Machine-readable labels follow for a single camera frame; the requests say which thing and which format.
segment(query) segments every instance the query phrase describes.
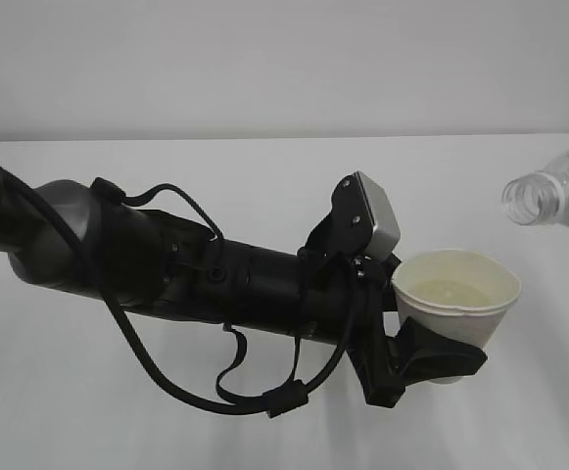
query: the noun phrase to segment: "white wall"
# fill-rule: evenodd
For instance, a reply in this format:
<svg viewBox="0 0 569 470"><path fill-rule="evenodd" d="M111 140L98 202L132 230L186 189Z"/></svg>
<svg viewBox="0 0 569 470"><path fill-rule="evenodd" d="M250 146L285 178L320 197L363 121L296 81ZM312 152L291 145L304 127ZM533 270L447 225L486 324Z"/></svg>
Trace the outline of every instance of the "white wall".
<svg viewBox="0 0 569 470"><path fill-rule="evenodd" d="M569 0L0 0L0 140L569 131Z"/></svg>

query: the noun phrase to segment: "black cable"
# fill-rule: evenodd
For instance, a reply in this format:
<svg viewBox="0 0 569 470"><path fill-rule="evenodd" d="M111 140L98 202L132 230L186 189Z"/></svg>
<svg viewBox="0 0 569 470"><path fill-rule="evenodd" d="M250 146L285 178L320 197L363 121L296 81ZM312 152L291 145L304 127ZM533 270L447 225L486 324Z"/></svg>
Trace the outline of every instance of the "black cable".
<svg viewBox="0 0 569 470"><path fill-rule="evenodd" d="M143 194L139 196L125 197L123 199L123 203L126 206L130 206L132 208L140 208L142 206L145 206L146 204L149 204L159 193L163 191L172 191L173 193L177 194L184 201L186 201L188 205L193 209L193 211L195 211L204 220L204 222L208 225L210 230L216 236L216 242L218 243L218 253L216 255L215 261L219 261L220 257L223 254L223 250L225 248L225 238L223 237L223 232L221 232L221 230L210 218L210 216L206 213L206 211L204 211L199 206L199 204L197 204L197 202L193 198L191 198L188 195L188 193L186 193L186 191L184 191L183 189L170 183L163 183L154 186L153 188L151 188L148 191L145 191Z"/></svg>
<svg viewBox="0 0 569 470"><path fill-rule="evenodd" d="M354 321L356 319L356 309L358 304L358 296L356 295L356 291L358 289L357 280L354 270L350 270L350 311L348 312L347 319L345 320L345 327L343 328L343 332L341 333L341 338L336 346L334 352L330 356L327 363L323 366L323 368L311 379L309 382L306 383L306 389L309 394L314 392L318 389L323 382L327 380L336 366L341 361L345 350L347 349L347 344L350 340L350 335L352 334L352 329L354 328Z"/></svg>
<svg viewBox="0 0 569 470"><path fill-rule="evenodd" d="M136 358L145 369L147 374L150 378L158 385L161 389L167 392L172 397L185 402L191 406L195 406L199 409L204 411L209 411L216 414L226 414L226 415L248 415L248 414L257 414L264 411L268 411L268 409L262 405L261 403L251 403L246 404L243 406L221 403L218 401L211 401L209 399L203 399L196 395L191 394L190 392L180 388L179 386L172 383L165 374L160 370L158 365L154 362L151 358L145 346L143 345L142 341L138 337L138 334L134 330L134 327L129 322L127 314L123 309L122 305L119 303L117 296L113 292L113 290L107 284L102 272L97 268L96 264L93 262L90 255L88 255L83 247L83 244L77 237L77 235L72 231L71 227L63 220L63 218L56 212L56 210L48 204L42 197L40 197L32 188L30 188L27 184L23 181L18 179L14 174L7 171L5 168L0 166L0 171L6 177L6 182L8 185L18 193L23 199L25 199L32 207L34 207L40 215L42 215L47 222L58 232L58 234L63 238L65 243L69 246L69 248L73 251L79 261L83 264L83 267L86 269L88 276L90 278L90 282L93 287L99 292L99 295L103 302L108 307L108 310L112 314L115 322L119 326L119 329L127 343L131 347L132 351L136 355ZM190 198L184 191L181 189L169 185L163 184L152 188L150 191L147 191L143 195L137 198L129 198L128 201L132 204L136 203L139 205L147 204L151 201L156 194L158 194L162 190L171 190L180 196L182 196L188 204L209 224L213 229L214 234L216 235L219 243L224 243L224 238L222 233L216 227L214 222L208 217L208 215L197 205L197 203ZM319 371L319 373L308 382L307 388L308 393L314 391L317 387L319 387L327 377L334 371L337 364L339 363L340 359L342 358L345 349L347 347L347 343L352 332L352 328L354 325L354 320L356 317L356 306L357 306L357 299L354 292L356 291L356 279L352 276L352 283L351 283L351 300L350 300L350 311L348 312L348 317L346 320L346 325L342 333L342 337L339 341L339 344L333 351L330 359L325 364L325 366Z"/></svg>

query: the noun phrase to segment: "black robotic arm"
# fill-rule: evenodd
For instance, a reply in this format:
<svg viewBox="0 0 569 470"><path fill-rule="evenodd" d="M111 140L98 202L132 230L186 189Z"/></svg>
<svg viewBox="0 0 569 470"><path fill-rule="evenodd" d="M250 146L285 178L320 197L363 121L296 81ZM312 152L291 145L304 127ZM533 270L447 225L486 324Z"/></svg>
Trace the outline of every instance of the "black robotic arm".
<svg viewBox="0 0 569 470"><path fill-rule="evenodd" d="M139 210L161 191L177 193L207 226L163 211ZM369 404L393 407L407 385L474 374L486 360L472 346L442 337L411 318L395 338L383 311L395 311L389 283L400 239L386 194L361 172L341 180L330 213L295 255L225 240L180 188L159 185L127 197L97 178L91 187L60 180L35 190L0 167L0 251L30 284L103 300L152 379L166 392L221 414L276 416L308 402L344 353ZM228 403L202 399L171 383L145 350L125 312L225 325L239 350L219 375ZM220 379L244 358L232 325L335 344L307 383L295 370L282 386L239 397Z"/></svg>

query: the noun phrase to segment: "plastic bottle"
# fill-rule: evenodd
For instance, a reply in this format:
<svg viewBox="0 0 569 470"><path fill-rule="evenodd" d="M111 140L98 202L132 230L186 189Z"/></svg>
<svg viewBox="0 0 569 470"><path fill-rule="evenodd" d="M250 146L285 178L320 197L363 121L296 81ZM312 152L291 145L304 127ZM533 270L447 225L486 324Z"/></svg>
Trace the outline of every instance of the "plastic bottle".
<svg viewBox="0 0 569 470"><path fill-rule="evenodd" d="M541 171L510 181L501 200L508 218L520 225L569 226L569 152Z"/></svg>

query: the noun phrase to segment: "white paper cup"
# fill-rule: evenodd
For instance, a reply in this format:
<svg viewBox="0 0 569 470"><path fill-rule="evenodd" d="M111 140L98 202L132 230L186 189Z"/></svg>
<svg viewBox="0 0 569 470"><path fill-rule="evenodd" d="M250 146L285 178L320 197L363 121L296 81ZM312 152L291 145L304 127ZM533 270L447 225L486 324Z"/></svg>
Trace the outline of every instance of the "white paper cup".
<svg viewBox="0 0 569 470"><path fill-rule="evenodd" d="M480 349L521 294L521 281L512 272L464 250L439 250L407 259L393 273L392 282L400 323L411 316L440 335Z"/></svg>

